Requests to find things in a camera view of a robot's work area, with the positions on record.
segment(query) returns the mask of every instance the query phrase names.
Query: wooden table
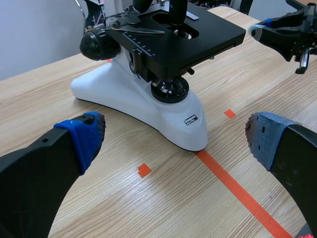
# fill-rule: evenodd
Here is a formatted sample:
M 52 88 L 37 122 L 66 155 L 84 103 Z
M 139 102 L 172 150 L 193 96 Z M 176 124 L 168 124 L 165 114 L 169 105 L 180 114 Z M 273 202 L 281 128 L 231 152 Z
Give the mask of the wooden table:
M 227 7 L 211 10 L 247 29 L 257 21 Z M 77 55 L 0 82 L 0 155 L 25 147 L 64 119 L 87 111 L 107 121 L 103 148 L 66 196 L 51 238 L 271 237 L 194 153 L 117 111 L 76 100 L 70 82 L 104 62 Z M 317 59 L 305 75 L 246 36 L 243 45 L 186 78 L 206 113 L 206 150 L 291 235 L 305 221 L 293 199 L 249 152 L 248 117 L 270 111 L 317 130 Z M 236 117 L 224 112 L 231 109 Z M 145 178 L 137 167 L 146 163 Z

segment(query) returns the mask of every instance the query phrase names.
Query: coarse focus knob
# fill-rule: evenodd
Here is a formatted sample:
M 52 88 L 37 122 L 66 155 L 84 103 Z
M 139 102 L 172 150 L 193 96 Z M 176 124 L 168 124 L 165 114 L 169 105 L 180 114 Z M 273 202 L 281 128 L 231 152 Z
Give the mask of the coarse focus knob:
M 108 60 L 120 53 L 120 44 L 107 34 L 105 26 L 99 26 L 84 35 L 80 52 L 92 60 Z

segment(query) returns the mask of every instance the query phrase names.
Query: black microscope stage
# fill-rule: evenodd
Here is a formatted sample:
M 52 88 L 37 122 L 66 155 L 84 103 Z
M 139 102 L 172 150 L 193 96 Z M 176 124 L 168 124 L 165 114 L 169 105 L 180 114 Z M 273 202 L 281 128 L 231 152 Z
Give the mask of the black microscope stage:
M 158 78 L 168 79 L 183 74 L 189 68 L 240 45 L 246 30 L 192 3 L 187 11 L 198 20 L 186 17 L 180 27 L 169 24 L 168 13 L 157 10 L 138 15 L 141 20 L 136 28 L 164 31 L 161 35 L 144 35 L 115 30 L 107 31 L 132 55 L 133 50 L 142 54 L 142 63 Z M 175 30 L 189 32 L 191 39 L 178 36 Z

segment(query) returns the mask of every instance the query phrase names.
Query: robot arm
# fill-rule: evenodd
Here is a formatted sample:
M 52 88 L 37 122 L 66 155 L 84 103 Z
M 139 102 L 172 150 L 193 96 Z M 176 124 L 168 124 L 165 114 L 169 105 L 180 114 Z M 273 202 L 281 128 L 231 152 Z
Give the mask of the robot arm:
M 304 74 L 309 56 L 317 55 L 317 5 L 306 6 L 296 0 L 286 2 L 297 11 L 255 24 L 250 27 L 249 34 L 279 52 L 286 61 L 295 56 L 295 61 L 300 63 L 296 73 Z

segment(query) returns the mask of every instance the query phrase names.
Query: orange tape marker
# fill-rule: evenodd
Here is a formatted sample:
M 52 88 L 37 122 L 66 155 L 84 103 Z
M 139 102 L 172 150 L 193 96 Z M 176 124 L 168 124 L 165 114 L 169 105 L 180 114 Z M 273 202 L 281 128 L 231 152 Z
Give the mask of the orange tape marker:
M 139 166 L 138 169 L 139 169 L 138 173 L 142 178 L 144 178 L 146 175 L 148 175 L 152 171 L 146 164 Z
M 275 238 L 292 238 L 292 236 L 288 234 L 288 232 L 285 231 L 206 150 L 196 152 L 195 154 Z
M 225 113 L 225 115 L 227 116 L 227 117 L 229 117 L 230 119 L 232 119 L 232 118 L 234 118 L 235 116 L 236 116 L 236 114 L 232 111 L 232 110 L 227 110 L 227 111 L 225 111 L 224 112 Z

